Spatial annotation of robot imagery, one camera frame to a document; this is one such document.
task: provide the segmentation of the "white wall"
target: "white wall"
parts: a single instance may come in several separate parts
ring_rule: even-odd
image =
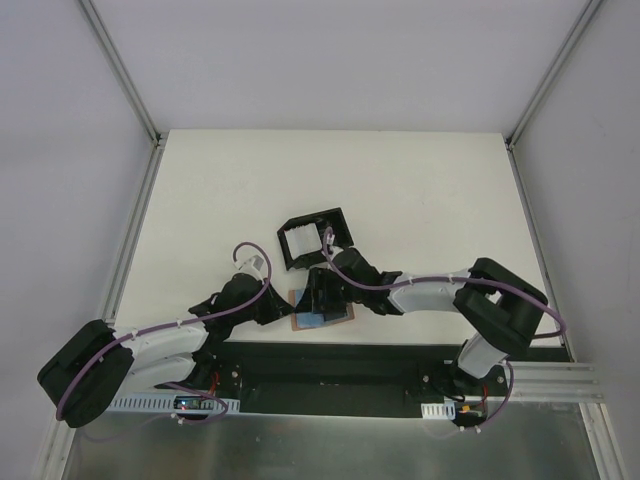
[[[161,130],[508,133],[585,0],[96,0]]]
[[[95,318],[150,146],[77,6],[0,5],[0,478],[52,415],[40,367]]]
[[[516,150],[579,359],[640,478],[640,3],[608,2]]]

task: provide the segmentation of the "metal frame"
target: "metal frame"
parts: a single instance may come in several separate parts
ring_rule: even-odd
[[[103,51],[113,75],[120,84],[123,94],[132,106],[136,117],[154,147],[138,191],[135,206],[129,218],[127,232],[118,254],[110,288],[101,310],[103,319],[109,321],[115,317],[122,296],[146,208],[160,165],[166,135],[161,134],[153,122],[93,1],[76,1],[94,33],[96,41]],[[522,137],[523,132],[530,124],[544,99],[553,89],[555,81],[605,2],[606,0],[588,0],[586,2],[553,61],[544,73],[532,98],[527,103],[513,132],[508,136],[506,141],[506,147],[512,163],[516,184],[520,192],[524,213],[529,224],[540,268],[544,274],[545,287],[552,304],[556,308],[557,301],[553,294],[553,287],[540,247],[535,219],[526,194],[524,182],[517,167],[516,159],[513,156],[513,148]],[[513,366],[518,380],[514,384],[514,401],[579,403],[600,475],[606,479],[627,478],[621,460],[620,450],[610,425],[606,405],[603,403],[604,398],[600,390],[600,384],[596,372],[591,365],[580,363],[514,362]],[[148,395],[157,399],[157,396],[163,394],[152,393]],[[148,395],[137,395],[136,397],[145,396],[146,398]],[[138,404],[129,404],[129,406],[132,405],[149,404],[141,401],[141,403]],[[117,409],[118,405],[112,405],[110,410],[115,411],[113,410],[114,408]],[[71,449],[73,436],[74,430],[70,429],[66,423],[57,422],[55,418],[52,419],[43,443],[39,461],[36,464],[34,478],[58,480],[62,477],[67,456]]]

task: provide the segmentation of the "white table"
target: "white table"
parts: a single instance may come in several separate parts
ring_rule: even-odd
[[[174,130],[116,325],[188,318],[187,308],[235,273],[231,251],[243,240],[267,250],[273,283],[287,298],[307,273],[286,272],[276,230],[332,207],[342,207],[355,246],[381,271],[449,272],[487,256],[544,291],[498,134]],[[240,257],[253,254],[246,248]],[[553,329],[545,316],[539,331]],[[355,320],[335,326],[293,331],[289,318],[250,322],[231,340],[460,344],[473,333],[454,313],[381,317],[356,306]]]

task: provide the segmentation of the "gray floor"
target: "gray floor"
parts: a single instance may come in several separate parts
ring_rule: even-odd
[[[86,432],[109,436],[146,418],[105,414]],[[479,435],[441,439],[437,422],[426,425],[419,420],[238,415],[180,427],[175,420],[159,419],[105,444],[78,444],[76,436],[64,478],[599,478],[574,405],[511,404]]]

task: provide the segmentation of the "white vented bracket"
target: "white vented bracket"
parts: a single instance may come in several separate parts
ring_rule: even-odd
[[[421,405],[424,420],[455,420],[456,406],[453,402],[423,403]]]
[[[185,411],[175,409],[174,402],[176,397],[192,397],[195,395],[175,394],[175,393],[136,393],[127,395],[111,402],[107,412],[119,413],[180,413]],[[221,398],[229,405],[229,414],[240,413],[240,400]],[[221,413],[222,405],[213,400],[203,400],[202,410],[188,410],[186,413],[191,415],[209,415],[211,413]]]

